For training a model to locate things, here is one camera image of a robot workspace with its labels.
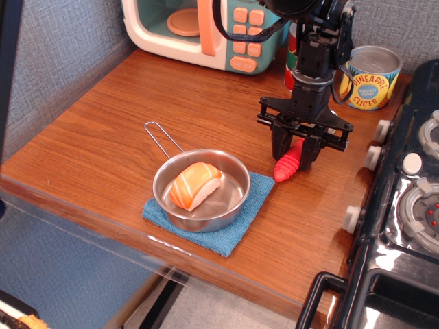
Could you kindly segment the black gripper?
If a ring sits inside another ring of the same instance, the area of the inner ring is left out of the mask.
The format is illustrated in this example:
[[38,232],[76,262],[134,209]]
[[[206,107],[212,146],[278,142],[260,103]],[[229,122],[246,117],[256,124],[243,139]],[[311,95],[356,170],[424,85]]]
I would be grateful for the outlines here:
[[[333,114],[329,108],[329,100],[334,96],[334,74],[318,78],[294,74],[293,78],[294,87],[289,99],[261,97],[259,100],[261,110],[257,121],[269,126],[272,131],[273,158],[280,160],[289,150],[293,135],[311,134],[311,129],[305,128],[311,124],[315,128],[335,129],[332,135],[333,146],[326,147],[345,151],[353,125]],[[323,138],[313,135],[305,137],[299,170],[309,170],[323,147]]]

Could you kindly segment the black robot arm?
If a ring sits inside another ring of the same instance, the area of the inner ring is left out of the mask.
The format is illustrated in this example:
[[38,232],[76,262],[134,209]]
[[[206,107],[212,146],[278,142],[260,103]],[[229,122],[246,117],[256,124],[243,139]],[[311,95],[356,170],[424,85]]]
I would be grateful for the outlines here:
[[343,104],[353,94],[338,97],[335,72],[348,70],[355,6],[352,1],[264,1],[275,15],[296,24],[297,62],[289,99],[262,97],[258,121],[270,126],[272,155],[280,160],[292,137],[303,138],[301,171],[310,168],[325,147],[345,151],[353,125],[333,114],[329,101]]

